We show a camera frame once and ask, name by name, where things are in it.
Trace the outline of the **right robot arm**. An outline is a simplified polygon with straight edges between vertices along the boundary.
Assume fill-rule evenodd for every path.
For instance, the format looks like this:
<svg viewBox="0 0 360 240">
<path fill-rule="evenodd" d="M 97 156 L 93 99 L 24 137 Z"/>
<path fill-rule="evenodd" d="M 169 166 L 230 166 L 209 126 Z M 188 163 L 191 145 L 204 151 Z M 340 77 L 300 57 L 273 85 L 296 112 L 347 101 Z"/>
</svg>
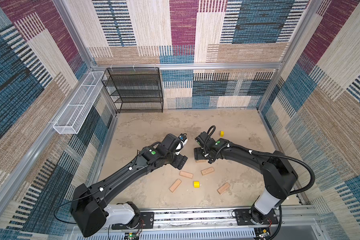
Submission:
<svg viewBox="0 0 360 240">
<path fill-rule="evenodd" d="M 251 206 L 250 216 L 254 224 L 263 224 L 271 210 L 279 206 L 290 194 L 298 180 L 298 174 L 281 152 L 263 153 L 234 144 L 226 139 L 215 141 L 206 132 L 195 141 L 197 153 L 209 163 L 217 159 L 231 160 L 250 167 L 263 175 L 265 188 Z"/>
</svg>

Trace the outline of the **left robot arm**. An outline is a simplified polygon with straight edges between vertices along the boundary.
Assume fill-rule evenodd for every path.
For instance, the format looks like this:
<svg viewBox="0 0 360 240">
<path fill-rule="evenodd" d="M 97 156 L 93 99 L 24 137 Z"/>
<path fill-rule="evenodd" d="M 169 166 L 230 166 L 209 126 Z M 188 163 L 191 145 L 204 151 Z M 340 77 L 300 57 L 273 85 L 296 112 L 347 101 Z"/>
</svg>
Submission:
<svg viewBox="0 0 360 240">
<path fill-rule="evenodd" d="M 82 235 L 87 238 L 106 225 L 122 225 L 137 229 L 141 212 L 133 202 L 111 207 L 110 202 L 139 178 L 170 164 L 181 170 L 187 157 L 180 154 L 187 143 L 186 134 L 167 134 L 163 141 L 144 147 L 137 155 L 109 177 L 87 187 L 81 184 L 74 190 L 70 213 Z"/>
</svg>

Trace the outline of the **flat wood plank block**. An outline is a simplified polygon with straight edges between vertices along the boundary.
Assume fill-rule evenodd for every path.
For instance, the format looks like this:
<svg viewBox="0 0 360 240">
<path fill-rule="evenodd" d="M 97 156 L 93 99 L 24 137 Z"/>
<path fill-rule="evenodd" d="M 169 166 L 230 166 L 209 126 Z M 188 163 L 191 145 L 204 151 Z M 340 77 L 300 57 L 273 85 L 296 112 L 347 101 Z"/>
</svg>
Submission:
<svg viewBox="0 0 360 240">
<path fill-rule="evenodd" d="M 185 171 L 180 171 L 179 175 L 188 179 L 192 179 L 194 177 L 194 174 Z"/>
</svg>

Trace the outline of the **wood block centre right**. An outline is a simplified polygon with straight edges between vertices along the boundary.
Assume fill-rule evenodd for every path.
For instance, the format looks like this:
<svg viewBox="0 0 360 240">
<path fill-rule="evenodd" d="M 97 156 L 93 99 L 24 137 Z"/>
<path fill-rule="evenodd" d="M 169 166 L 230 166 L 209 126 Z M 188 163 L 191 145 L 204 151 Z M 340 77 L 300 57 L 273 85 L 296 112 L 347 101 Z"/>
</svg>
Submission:
<svg viewBox="0 0 360 240">
<path fill-rule="evenodd" d="M 205 176 L 205 175 L 213 173 L 214 171 L 215 171 L 215 169 L 213 167 L 209 167 L 204 170 L 201 170 L 201 174 L 202 174 L 202 176 Z"/>
</svg>

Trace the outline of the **wood block front left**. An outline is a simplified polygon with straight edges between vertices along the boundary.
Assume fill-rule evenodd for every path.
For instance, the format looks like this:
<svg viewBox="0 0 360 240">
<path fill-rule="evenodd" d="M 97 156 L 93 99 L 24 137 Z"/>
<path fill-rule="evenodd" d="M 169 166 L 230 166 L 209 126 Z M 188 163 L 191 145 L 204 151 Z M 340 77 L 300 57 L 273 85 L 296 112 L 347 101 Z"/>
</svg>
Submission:
<svg viewBox="0 0 360 240">
<path fill-rule="evenodd" d="M 173 193 L 182 183 L 182 181 L 180 179 L 177 179 L 169 188 L 169 190 Z"/>
</svg>

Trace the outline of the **wood block front right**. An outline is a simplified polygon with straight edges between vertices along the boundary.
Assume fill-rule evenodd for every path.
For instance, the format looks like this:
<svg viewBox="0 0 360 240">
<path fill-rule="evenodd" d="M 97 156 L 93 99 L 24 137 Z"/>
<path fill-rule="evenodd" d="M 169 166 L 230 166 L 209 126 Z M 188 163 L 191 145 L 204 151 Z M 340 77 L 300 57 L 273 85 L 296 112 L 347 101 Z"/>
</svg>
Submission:
<svg viewBox="0 0 360 240">
<path fill-rule="evenodd" d="M 223 193 L 225 193 L 229 188 L 231 187 L 231 185 L 229 183 L 224 183 L 220 188 L 218 188 L 218 193 L 220 195 L 222 195 Z"/>
</svg>

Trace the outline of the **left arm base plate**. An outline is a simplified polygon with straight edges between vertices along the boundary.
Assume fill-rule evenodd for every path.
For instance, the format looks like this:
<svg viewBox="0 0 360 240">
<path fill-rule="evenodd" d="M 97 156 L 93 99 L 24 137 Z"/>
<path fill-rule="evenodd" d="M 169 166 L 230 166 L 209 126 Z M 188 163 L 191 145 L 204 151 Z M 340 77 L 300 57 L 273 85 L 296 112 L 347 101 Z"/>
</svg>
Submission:
<svg viewBox="0 0 360 240">
<path fill-rule="evenodd" d="M 132 222 L 127 225 L 116 224 L 112 225 L 112 230 L 133 230 L 138 229 L 152 229 L 154 226 L 155 213 L 154 212 L 141 212 L 136 218 L 132 219 Z"/>
</svg>

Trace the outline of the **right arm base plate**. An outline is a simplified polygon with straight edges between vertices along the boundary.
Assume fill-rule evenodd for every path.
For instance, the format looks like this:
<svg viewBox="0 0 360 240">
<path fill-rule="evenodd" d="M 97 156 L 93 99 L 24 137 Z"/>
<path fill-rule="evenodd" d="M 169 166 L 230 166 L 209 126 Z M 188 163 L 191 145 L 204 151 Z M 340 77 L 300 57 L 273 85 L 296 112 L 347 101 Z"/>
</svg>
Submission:
<svg viewBox="0 0 360 240">
<path fill-rule="evenodd" d="M 236 219 L 238 226 L 250 226 L 250 225 L 277 225 L 279 223 L 278 215 L 274 209 L 267 215 L 261 215 L 258 213 L 252 213 L 252 209 L 235 209 L 231 212 L 233 218 Z"/>
</svg>

